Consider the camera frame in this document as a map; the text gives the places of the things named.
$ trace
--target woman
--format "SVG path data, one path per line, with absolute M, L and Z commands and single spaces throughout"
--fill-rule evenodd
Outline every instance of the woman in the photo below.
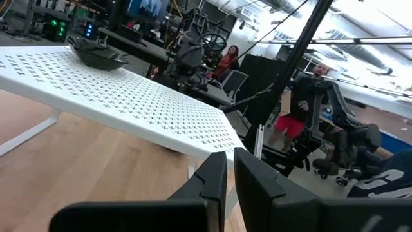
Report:
M 216 70 L 213 73 L 214 78 L 217 78 L 219 74 L 221 74 L 221 72 L 228 67 L 234 60 L 236 60 L 238 58 L 239 55 L 239 48 L 237 46 L 231 46 L 228 50 L 226 55 L 224 55 L 219 63 L 218 63 L 218 67 L 216 68 Z

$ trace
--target cable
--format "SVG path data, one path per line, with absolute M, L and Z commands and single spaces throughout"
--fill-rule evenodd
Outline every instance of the cable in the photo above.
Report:
M 292 16 L 293 14 L 295 14 L 305 3 L 307 3 L 309 0 L 305 0 L 303 3 L 301 3 L 292 13 L 290 13 L 288 16 L 286 16 L 280 23 L 278 23 L 273 29 L 271 29 L 271 31 L 269 31 L 265 36 L 263 36 L 258 42 L 254 43 L 252 46 L 250 46 L 250 48 L 248 48 L 245 52 L 243 52 L 238 58 L 236 58 L 234 61 L 232 61 L 228 66 L 226 66 L 226 68 L 224 68 L 219 74 L 216 75 L 216 77 L 218 77 L 220 74 L 222 74 L 228 67 L 230 67 L 234 62 L 238 61 L 240 59 L 240 57 L 243 57 L 244 55 L 246 55 L 253 47 L 255 47 L 260 41 L 262 41 L 268 34 L 272 33 L 274 30 L 277 29 L 277 27 L 279 27 L 281 24 L 283 24 L 290 16 Z M 203 86 L 202 88 L 206 87 L 208 84 L 210 84 L 212 81 L 214 80 L 214 78 L 212 78 L 210 81 L 208 81 L 205 86 Z
M 0 17 L 0 19 L 4 18 L 6 16 L 7 11 L 12 7 L 14 0 L 12 0 L 12 3 L 8 6 L 4 14 Z M 0 8 L 0 12 L 3 10 L 3 8 L 7 5 L 7 0 L 5 1 L 5 4 Z
M 229 12 L 234 11 L 234 10 L 238 10 L 238 9 L 240 9 L 240 8 L 243 8 L 243 7 L 245 7 L 245 6 L 251 5 L 251 4 L 256 3 L 256 2 L 258 2 L 258 1 L 260 1 L 260 0 L 256 0 L 256 1 L 253 1 L 253 2 L 251 2 L 251 3 L 246 4 L 246 5 L 244 5 L 244 6 L 239 6 L 239 7 L 235 8 L 235 9 L 228 10 L 228 11 L 226 11 L 226 13 L 229 13 Z
M 6 5 L 7 5 L 7 0 L 6 0 L 5 3 L 1 6 L 0 12 L 5 8 Z
M 173 7 L 170 7 L 169 15 L 172 14 L 172 9 L 173 9 Z M 165 43 L 166 43 L 166 41 L 167 41 L 167 31 L 169 30 L 169 22 L 170 22 L 170 16 L 169 16 L 169 15 L 167 16 Z
M 178 11 L 180 17 L 183 18 L 182 13 L 180 13 L 179 6 L 178 6 L 178 4 L 176 3 L 176 0 L 173 0 L 173 3 L 174 3 L 174 5 L 176 6 L 176 10 Z

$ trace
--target black equipment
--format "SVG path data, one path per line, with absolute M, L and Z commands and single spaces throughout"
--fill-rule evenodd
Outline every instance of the black equipment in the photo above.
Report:
M 319 198 L 243 148 L 234 151 L 234 171 L 248 232 L 408 231 L 412 226 L 410 200 Z M 53 216 L 49 231 L 223 232 L 226 181 L 226 156 L 212 153 L 165 201 L 72 204 Z
M 83 31 L 83 37 L 91 40 L 97 39 L 98 36 L 98 26 L 93 25 L 90 22 L 86 23 L 86 27 L 84 28 Z
M 49 231 L 224 231 L 226 162 L 224 152 L 211 154 L 165 201 L 72 204 L 54 215 Z
M 174 57 L 174 61 L 169 65 L 163 77 L 156 81 L 184 92 L 187 86 L 193 86 L 192 79 L 199 79 L 197 71 L 201 67 L 204 56 L 204 47 L 213 52 L 222 51 L 226 47 L 226 40 L 216 33 L 205 33 L 208 27 L 207 16 L 199 9 L 193 9 L 182 19 L 177 32 L 183 29 L 185 33 L 182 38 L 182 45 L 179 47 Z
M 336 167 L 333 167 L 333 172 L 329 173 L 330 164 L 327 165 L 328 171 L 321 171 L 319 174 L 337 175 L 338 167 L 351 169 L 355 166 L 356 151 L 352 150 L 352 146 L 365 146 L 370 151 L 375 151 L 380 146 L 380 131 L 375 124 L 363 125 L 358 121 L 354 114 L 348 109 L 344 98 L 337 84 L 331 81 L 320 81 L 312 79 L 312 85 L 307 86 L 314 96 L 312 109 L 312 118 L 306 123 L 307 130 L 304 130 L 298 136 L 292 149 L 286 154 L 278 154 L 278 151 L 271 149 L 271 152 L 265 154 L 264 161 L 269 165 L 278 169 L 282 174 L 288 176 L 293 170 L 293 166 L 303 168 L 303 162 L 306 163 L 306 168 L 309 171 L 309 161 L 307 156 L 320 147 L 323 139 L 322 133 L 319 131 L 319 116 L 321 110 L 321 100 L 326 95 L 333 108 L 332 121 L 333 123 L 345 131 L 345 138 L 340 138 L 340 142 L 336 145 L 334 157 L 336 158 Z M 285 169 L 279 169 L 276 164 L 286 166 Z
M 42 31 L 44 38 L 53 42 L 64 42 L 66 40 L 70 21 L 67 19 L 60 19 L 51 14 L 45 14 L 44 18 L 45 23 Z

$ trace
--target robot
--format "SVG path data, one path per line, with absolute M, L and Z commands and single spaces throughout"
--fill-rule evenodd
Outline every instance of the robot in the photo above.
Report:
M 332 157 L 313 161 L 315 173 L 321 175 L 322 179 L 326 179 L 329 175 L 337 175 L 339 169 L 345 169 L 345 174 L 336 178 L 336 182 L 341 186 L 347 186 L 353 179 L 367 179 L 378 174 L 378 167 L 370 166 L 362 160 L 371 156 L 380 146 L 379 127 L 376 124 L 363 124 L 355 118 L 348 109 L 337 84 L 330 81 L 315 81 L 311 88 L 315 95 L 314 114 L 309 123 L 310 129 L 306 131 L 303 138 L 300 138 L 306 140 L 304 147 L 309 149 L 304 153 L 301 152 L 300 156 L 307 156 L 321 145 L 319 112 L 321 99 L 326 94 L 333 108 L 332 121 L 342 130 L 333 134 L 335 150 Z M 298 147 L 302 145 L 302 142 L 297 143 Z
M 206 88 L 204 80 L 198 74 L 205 50 L 210 53 L 222 51 L 227 43 L 225 38 L 217 33 L 208 33 L 209 21 L 207 15 L 195 8 L 188 12 L 179 25 L 182 29 L 181 44 L 176 46 L 176 55 L 165 73 L 154 79 L 160 84 L 185 93 L 188 88 Z

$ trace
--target electronic device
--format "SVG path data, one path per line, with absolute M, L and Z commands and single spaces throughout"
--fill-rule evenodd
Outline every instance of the electronic device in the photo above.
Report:
M 162 21 L 168 4 L 168 0 L 130 0 L 126 14 L 154 25 Z
M 64 42 L 70 25 L 69 19 L 61 19 L 51 14 L 45 14 L 44 19 L 44 38 L 53 42 Z
M 91 24 L 90 22 L 87 22 L 86 27 L 84 28 L 83 36 L 91 40 L 97 39 L 98 27 Z

